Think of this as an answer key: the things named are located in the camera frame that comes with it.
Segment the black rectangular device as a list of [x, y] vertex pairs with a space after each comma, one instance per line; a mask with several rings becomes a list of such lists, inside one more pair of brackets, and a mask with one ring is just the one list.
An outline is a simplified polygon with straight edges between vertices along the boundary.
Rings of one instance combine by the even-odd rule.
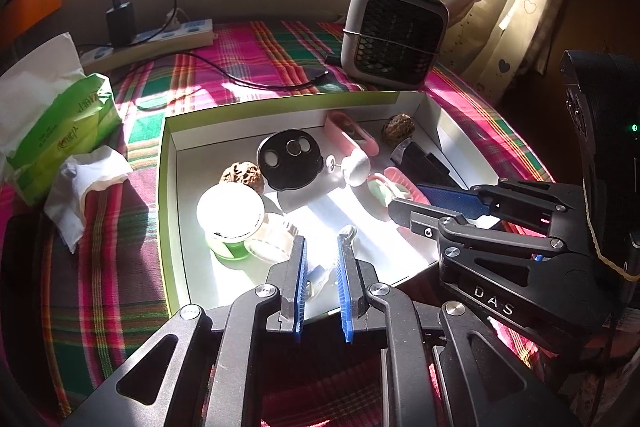
[[400, 142], [390, 154], [393, 164], [414, 184], [464, 188], [433, 154], [426, 153], [413, 139]]

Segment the orange box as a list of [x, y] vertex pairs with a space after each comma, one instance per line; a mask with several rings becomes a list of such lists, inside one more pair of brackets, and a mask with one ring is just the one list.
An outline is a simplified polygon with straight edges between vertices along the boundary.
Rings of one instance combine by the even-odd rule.
[[11, 0], [1, 10], [0, 48], [7, 49], [30, 28], [62, 6], [62, 0]]

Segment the black round disc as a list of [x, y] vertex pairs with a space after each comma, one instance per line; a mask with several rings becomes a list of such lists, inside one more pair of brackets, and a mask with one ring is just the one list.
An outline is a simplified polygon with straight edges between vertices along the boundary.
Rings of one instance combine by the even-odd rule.
[[320, 146], [302, 129], [269, 135], [257, 147], [256, 160], [268, 185], [278, 192], [311, 184], [324, 168]]

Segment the white power strip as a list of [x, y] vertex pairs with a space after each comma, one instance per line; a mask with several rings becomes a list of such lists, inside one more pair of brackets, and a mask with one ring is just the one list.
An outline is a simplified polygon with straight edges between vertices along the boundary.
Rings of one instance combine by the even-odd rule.
[[216, 38], [212, 20], [191, 20], [176, 29], [163, 31], [144, 43], [136, 42], [132, 46], [119, 49], [99, 46], [82, 54], [80, 64], [87, 75], [94, 72], [103, 74], [165, 53], [210, 46]]

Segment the crumpled white tissue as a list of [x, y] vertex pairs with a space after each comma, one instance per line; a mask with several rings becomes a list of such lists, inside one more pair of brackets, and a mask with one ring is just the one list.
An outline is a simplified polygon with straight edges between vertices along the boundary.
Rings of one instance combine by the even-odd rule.
[[107, 145], [63, 161], [43, 210], [72, 254], [85, 232], [87, 195], [124, 182], [130, 173], [128, 160]]

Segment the plaid pink green cloth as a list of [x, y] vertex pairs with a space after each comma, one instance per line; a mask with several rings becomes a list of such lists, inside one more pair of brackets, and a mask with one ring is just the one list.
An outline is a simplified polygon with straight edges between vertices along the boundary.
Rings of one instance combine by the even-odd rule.
[[[311, 82], [324, 60], [340, 52], [342, 26], [332, 23], [245, 22], [228, 23], [215, 30], [218, 38], [208, 48], [194, 51], [231, 72], [265, 86], [291, 87]], [[28, 210], [9, 185], [1, 187], [1, 260], [27, 254], [27, 239], [35, 243], [35, 275], [17, 283], [18, 290], [35, 288], [35, 308], [25, 324], [11, 319], [1, 326], [1, 358], [9, 343], [20, 343], [18, 326], [34, 320], [36, 347], [42, 349], [43, 376], [34, 376], [43, 390], [28, 391], [50, 426], [88, 397], [111, 376], [168, 319], [160, 254], [157, 243], [156, 182], [160, 134], [165, 117], [253, 98], [271, 98], [260, 90], [241, 90], [223, 84], [204, 62], [190, 56], [159, 58], [146, 65], [125, 66], [109, 72], [124, 131], [107, 144], [127, 153], [134, 172], [129, 181], [86, 199], [87, 228], [77, 251], [70, 254], [58, 231], [39, 210]], [[422, 91], [454, 118], [501, 178], [553, 181], [525, 141], [472, 88], [435, 66]], [[340, 325], [332, 320], [319, 326], [311, 340], [310, 355], [293, 362], [293, 376], [278, 376], [273, 391], [265, 391], [263, 426], [379, 426], [380, 361], [362, 348], [349, 348], [340, 340]]]

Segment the white green cardboard box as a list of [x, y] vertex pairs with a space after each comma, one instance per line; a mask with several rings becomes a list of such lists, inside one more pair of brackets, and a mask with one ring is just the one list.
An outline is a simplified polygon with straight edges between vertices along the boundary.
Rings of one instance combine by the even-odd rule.
[[[248, 256], [222, 261], [208, 248], [196, 206], [232, 162], [254, 160], [270, 134], [303, 129], [322, 155], [342, 152], [323, 132], [326, 113], [341, 110], [378, 136], [384, 122], [400, 113], [416, 123], [414, 142], [434, 154], [462, 187], [494, 184], [498, 174], [445, 109], [416, 92], [342, 92], [270, 98], [197, 110], [166, 119], [157, 181], [157, 226], [167, 306], [171, 313], [188, 303], [212, 309], [227, 306], [259, 283], [268, 265]], [[434, 265], [437, 247], [400, 231], [365, 187], [348, 186], [339, 174], [322, 171], [310, 185], [277, 193], [265, 189], [267, 211], [280, 213], [307, 239], [309, 263], [332, 267], [337, 233], [355, 225], [356, 254], [374, 264], [390, 285], [408, 281]]]

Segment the brown walnut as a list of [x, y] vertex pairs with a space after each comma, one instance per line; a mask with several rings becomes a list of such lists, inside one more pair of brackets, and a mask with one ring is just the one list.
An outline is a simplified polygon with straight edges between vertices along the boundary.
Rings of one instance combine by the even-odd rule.
[[412, 137], [416, 125], [412, 118], [404, 113], [390, 117], [381, 130], [382, 141], [390, 146], [395, 147], [402, 141]]
[[256, 193], [264, 193], [265, 181], [259, 167], [251, 161], [235, 161], [224, 169], [220, 182], [233, 182], [252, 188]]

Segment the green tissue pack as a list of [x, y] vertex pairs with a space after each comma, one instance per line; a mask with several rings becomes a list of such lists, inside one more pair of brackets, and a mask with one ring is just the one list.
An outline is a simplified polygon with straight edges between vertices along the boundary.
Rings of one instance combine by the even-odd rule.
[[67, 32], [1, 76], [1, 180], [32, 206], [70, 155], [92, 152], [120, 124], [110, 80], [82, 69]]

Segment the white green round stand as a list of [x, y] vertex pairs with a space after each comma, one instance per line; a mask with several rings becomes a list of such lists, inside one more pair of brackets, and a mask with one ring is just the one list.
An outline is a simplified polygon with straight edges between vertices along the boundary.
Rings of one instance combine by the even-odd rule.
[[196, 219], [207, 246], [219, 260], [229, 262], [248, 256], [244, 242], [262, 226], [265, 213], [260, 195], [236, 182], [209, 187], [196, 205]]

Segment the small white desk fan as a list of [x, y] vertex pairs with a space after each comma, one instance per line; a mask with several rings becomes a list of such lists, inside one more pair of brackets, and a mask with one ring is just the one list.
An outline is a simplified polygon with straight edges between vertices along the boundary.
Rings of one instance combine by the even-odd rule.
[[449, 23], [440, 0], [350, 0], [341, 66], [363, 83], [419, 89], [432, 69]]

